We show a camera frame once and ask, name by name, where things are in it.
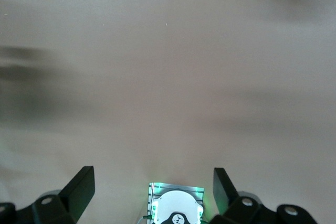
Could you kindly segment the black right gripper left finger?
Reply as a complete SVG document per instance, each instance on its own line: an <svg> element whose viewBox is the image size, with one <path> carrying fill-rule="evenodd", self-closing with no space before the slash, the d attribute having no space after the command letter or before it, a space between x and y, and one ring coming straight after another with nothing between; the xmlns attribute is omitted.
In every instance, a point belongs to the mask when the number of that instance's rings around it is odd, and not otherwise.
<svg viewBox="0 0 336 224"><path fill-rule="evenodd" d="M1 202L1 223L77 223L95 194L94 184L94 167L84 166L63 189L45 192L25 208Z"/></svg>

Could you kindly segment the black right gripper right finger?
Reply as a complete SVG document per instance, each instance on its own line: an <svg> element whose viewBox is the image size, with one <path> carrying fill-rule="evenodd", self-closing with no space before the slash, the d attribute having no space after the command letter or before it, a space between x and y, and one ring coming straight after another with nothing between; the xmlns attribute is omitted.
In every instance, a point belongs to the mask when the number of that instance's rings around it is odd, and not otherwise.
<svg viewBox="0 0 336 224"><path fill-rule="evenodd" d="M219 214L210 223L316 223L305 209L283 204L272 211L256 196L239 194L224 168L214 168L213 196Z"/></svg>

